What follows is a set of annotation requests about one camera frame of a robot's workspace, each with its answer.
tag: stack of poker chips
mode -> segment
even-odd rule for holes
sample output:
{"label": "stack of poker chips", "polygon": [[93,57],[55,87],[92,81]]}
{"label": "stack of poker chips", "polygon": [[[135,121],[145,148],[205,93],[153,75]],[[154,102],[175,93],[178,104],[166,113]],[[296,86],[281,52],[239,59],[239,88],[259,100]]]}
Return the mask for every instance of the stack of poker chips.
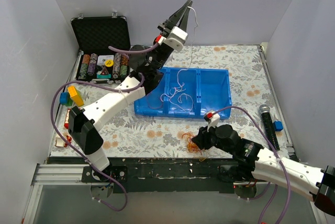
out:
{"label": "stack of poker chips", "polygon": [[128,58],[126,56],[122,56],[121,59],[121,68],[120,68],[120,78],[125,79],[128,72]]}
{"label": "stack of poker chips", "polygon": [[90,76],[94,75],[97,60],[98,60],[98,55],[93,53],[91,55],[90,63],[88,65],[88,69],[87,69],[88,75],[90,75]]}
{"label": "stack of poker chips", "polygon": [[88,65],[90,63],[90,55],[85,54],[83,57],[82,65],[80,66],[78,79],[86,79],[86,74],[88,70]]}
{"label": "stack of poker chips", "polygon": [[114,79],[119,78],[121,60],[122,60],[122,55],[120,53],[116,53],[114,56],[114,66],[113,66],[113,72],[111,75]]}

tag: microphone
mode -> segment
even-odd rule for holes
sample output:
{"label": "microphone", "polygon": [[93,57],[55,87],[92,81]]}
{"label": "microphone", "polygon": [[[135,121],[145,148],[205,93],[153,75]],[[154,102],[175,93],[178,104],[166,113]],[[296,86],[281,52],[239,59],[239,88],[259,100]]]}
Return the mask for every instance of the microphone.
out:
{"label": "microphone", "polygon": [[274,146],[274,148],[279,151],[279,144],[276,136],[276,132],[274,130],[274,126],[272,123],[271,115],[270,115],[270,108],[267,105],[261,105],[260,108],[258,109],[262,121],[264,124],[265,128],[265,134],[267,139],[271,142],[271,144]]}

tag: leaf pattern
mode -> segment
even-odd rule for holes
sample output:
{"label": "leaf pattern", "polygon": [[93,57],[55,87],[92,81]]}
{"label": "leaf pattern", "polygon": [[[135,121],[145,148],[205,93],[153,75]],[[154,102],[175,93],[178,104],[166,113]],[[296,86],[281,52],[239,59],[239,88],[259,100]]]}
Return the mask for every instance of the leaf pattern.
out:
{"label": "leaf pattern", "polygon": [[[246,109],[260,125],[258,107],[267,104],[271,108],[273,120],[279,116],[275,108],[275,100],[267,82],[263,62],[256,46],[193,46],[191,68],[228,69],[230,90],[233,105]],[[188,67],[191,61],[191,48],[184,47],[179,53],[173,52],[167,60],[167,67]],[[81,92],[85,105],[100,99],[108,91],[75,85]],[[66,107],[62,106],[57,117],[57,125],[65,132],[64,119]],[[231,124],[241,137],[267,146],[260,133],[243,112],[232,109],[230,118],[221,124]],[[145,117],[134,114],[133,103],[122,109],[100,130],[104,139],[104,151],[109,157],[132,158],[231,158],[231,155],[211,148],[202,153],[189,153],[187,141],[182,139],[186,132],[196,135],[199,127],[205,126],[201,119],[180,119],[166,117]],[[285,131],[277,135],[281,155],[287,156]],[[51,156],[77,156],[70,148],[51,146]]]}

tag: blue tray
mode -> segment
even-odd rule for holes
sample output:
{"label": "blue tray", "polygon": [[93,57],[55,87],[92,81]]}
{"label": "blue tray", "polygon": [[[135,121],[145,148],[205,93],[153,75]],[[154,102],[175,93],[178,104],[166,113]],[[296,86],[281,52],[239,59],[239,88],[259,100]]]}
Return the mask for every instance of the blue tray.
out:
{"label": "blue tray", "polygon": [[[177,73],[181,68],[162,68],[160,72],[164,74],[163,79],[147,96],[136,100],[134,103],[135,114],[145,116],[177,117],[177,118],[203,118],[205,113],[213,110],[217,111],[223,107],[231,106],[231,95],[229,87],[228,70],[213,69],[188,69],[179,73],[179,82],[184,83],[183,92],[177,93],[171,102],[167,96],[162,94],[174,92],[173,87],[179,87]],[[182,96],[182,104],[177,99],[182,94],[190,95],[192,100]],[[219,113],[221,119],[230,116],[230,109]]]}

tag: poker chip case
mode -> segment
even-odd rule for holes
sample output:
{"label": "poker chip case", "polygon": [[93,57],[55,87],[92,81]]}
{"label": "poker chip case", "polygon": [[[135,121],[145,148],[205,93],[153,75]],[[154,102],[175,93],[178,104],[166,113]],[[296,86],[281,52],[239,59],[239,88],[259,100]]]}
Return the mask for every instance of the poker chip case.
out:
{"label": "poker chip case", "polygon": [[78,41],[80,63],[76,73],[76,80],[88,81],[93,83],[121,83],[129,74],[128,61],[122,56],[122,62],[114,62],[112,67],[107,68],[110,77],[101,78],[97,72],[101,71],[104,66],[95,64],[96,56],[114,55],[116,60],[120,58],[119,54],[109,50],[108,46],[121,50],[130,49],[130,38],[128,31],[127,19],[124,16],[113,14],[109,17],[83,17],[80,14],[77,18],[71,19],[71,25]]}

